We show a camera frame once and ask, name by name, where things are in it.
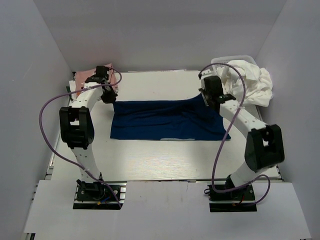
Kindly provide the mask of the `blue t-shirt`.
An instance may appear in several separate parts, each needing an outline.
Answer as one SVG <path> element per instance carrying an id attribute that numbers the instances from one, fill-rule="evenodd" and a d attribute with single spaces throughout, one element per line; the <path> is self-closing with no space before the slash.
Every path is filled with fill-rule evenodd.
<path id="1" fill-rule="evenodd" d="M 229 140 L 223 118 L 202 95 L 184 100 L 116 101 L 110 138 L 116 140 Z"/>

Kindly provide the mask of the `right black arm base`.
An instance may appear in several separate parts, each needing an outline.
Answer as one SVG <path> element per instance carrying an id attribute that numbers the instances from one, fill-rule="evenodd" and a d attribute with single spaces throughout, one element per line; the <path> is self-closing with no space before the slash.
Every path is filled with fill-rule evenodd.
<path id="1" fill-rule="evenodd" d="M 257 205 L 253 187 L 251 185 L 241 190 L 218 193 L 208 185 L 203 191 L 209 199 L 211 213 L 244 213 L 256 212 Z"/>

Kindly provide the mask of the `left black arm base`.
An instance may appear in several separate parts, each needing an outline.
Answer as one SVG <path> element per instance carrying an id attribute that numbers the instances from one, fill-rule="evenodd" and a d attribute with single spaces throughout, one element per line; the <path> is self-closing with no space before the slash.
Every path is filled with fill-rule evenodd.
<path id="1" fill-rule="evenodd" d="M 73 201 L 74 210 L 120 210 L 125 200 L 126 184 L 111 184 L 110 190 L 99 182 L 87 183 L 77 180 L 77 188 Z"/>

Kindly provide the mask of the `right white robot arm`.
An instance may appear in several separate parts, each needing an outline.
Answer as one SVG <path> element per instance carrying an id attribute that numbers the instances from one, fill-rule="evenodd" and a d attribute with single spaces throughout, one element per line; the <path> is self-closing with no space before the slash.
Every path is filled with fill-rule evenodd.
<path id="1" fill-rule="evenodd" d="M 257 119 L 233 95 L 225 94 L 218 76 L 199 74 L 198 77 L 205 105 L 227 119 L 246 139 L 244 163 L 227 177 L 222 190 L 236 200 L 263 172 L 285 160 L 282 130 L 277 124 L 268 125 Z"/>

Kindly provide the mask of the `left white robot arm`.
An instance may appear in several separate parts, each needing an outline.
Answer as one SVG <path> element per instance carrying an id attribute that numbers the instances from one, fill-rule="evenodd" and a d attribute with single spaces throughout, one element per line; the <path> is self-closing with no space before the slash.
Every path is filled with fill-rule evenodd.
<path id="1" fill-rule="evenodd" d="M 84 81 L 77 98 L 59 110 L 61 140 L 71 149 L 80 168 L 81 179 L 78 183 L 90 184 L 88 193 L 96 200 L 105 196 L 106 187 L 99 183 L 103 181 L 103 176 L 92 148 L 95 129 L 91 111 L 99 100 L 105 104 L 116 101 L 118 94 L 114 85 L 117 82 L 111 80 L 114 76 L 113 67 L 97 66 L 93 75 Z"/>

